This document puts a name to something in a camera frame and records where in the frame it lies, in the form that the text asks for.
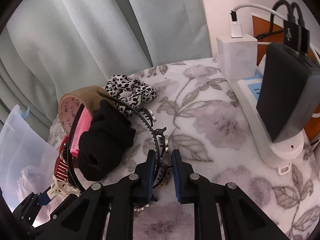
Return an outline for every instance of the white cable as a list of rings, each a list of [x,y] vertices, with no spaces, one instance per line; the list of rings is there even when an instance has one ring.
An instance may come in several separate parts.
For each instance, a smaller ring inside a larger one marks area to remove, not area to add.
[[[258,44],[259,45],[270,45],[272,42],[262,42],[262,41],[259,41]]]
[[[312,114],[312,118],[319,118],[320,117],[320,113],[314,113]]]
[[[255,3],[243,3],[243,4],[239,4],[237,5],[236,7],[233,8],[233,11],[236,12],[237,10],[241,9],[241,8],[244,8],[244,7],[253,7],[253,8],[257,8],[257,9],[261,9],[261,10],[264,10],[264,11],[267,11],[271,14],[274,14],[275,16],[279,17],[281,20],[284,20],[286,21],[287,18],[282,16],[280,13],[268,8],[268,7],[265,7],[263,5],[259,5],[259,4],[255,4]]]
[[[281,20],[284,20],[286,21],[286,17],[282,16],[280,13],[268,8],[268,7],[265,7],[263,5],[259,5],[259,4],[255,4],[255,3],[243,3],[243,4],[239,4],[237,5],[236,7],[233,8],[233,11],[236,12],[237,10],[241,9],[241,8],[245,8],[245,7],[252,7],[252,8],[257,8],[257,9],[261,9],[261,10],[264,10],[264,11],[267,11],[271,14],[274,14],[275,16],[279,17]],[[313,53],[313,55],[315,56],[318,64],[320,65],[320,58],[317,54],[317,52],[319,53],[319,50],[317,48],[315,48],[311,43],[310,43],[310,49]]]

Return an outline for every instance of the brown packing tape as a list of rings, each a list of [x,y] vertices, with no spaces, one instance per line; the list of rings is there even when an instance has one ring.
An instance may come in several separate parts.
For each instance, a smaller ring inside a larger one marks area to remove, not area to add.
[[[102,87],[88,86],[66,93],[61,97],[58,114],[61,125],[67,135],[70,133],[71,125],[81,103],[88,109],[91,116],[93,116],[94,111],[100,108],[100,101],[102,99],[107,100],[111,105],[115,106],[113,101],[101,97],[97,91],[109,95]]]

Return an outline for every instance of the metal screw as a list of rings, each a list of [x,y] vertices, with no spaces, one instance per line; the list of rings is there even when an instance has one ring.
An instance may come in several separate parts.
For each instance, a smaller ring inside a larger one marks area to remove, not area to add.
[[[228,188],[235,189],[235,188],[237,187],[237,184],[234,183],[234,182],[229,182],[229,183],[227,184],[227,186],[228,186]]]
[[[196,174],[196,173],[190,174],[190,179],[197,180],[199,178],[200,178],[199,174]]]
[[[100,183],[94,183],[94,184],[92,184],[91,188],[93,190],[101,189],[101,184]]]
[[[132,174],[129,175],[129,179],[131,179],[131,180],[136,180],[138,178],[139,178],[138,174],[132,173]]]

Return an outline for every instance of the power adapter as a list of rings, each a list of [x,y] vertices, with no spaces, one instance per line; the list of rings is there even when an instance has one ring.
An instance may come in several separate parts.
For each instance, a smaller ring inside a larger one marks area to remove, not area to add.
[[[319,65],[285,44],[270,44],[257,111],[271,141],[297,135],[319,102]]]

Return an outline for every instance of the usb symbol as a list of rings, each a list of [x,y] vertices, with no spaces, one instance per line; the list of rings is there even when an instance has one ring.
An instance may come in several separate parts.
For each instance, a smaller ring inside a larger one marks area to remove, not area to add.
[[[290,39],[292,38],[292,35],[290,33],[290,29],[288,28],[287,30],[288,30],[288,32],[286,34],[286,37],[287,37],[288,41],[290,41]]]

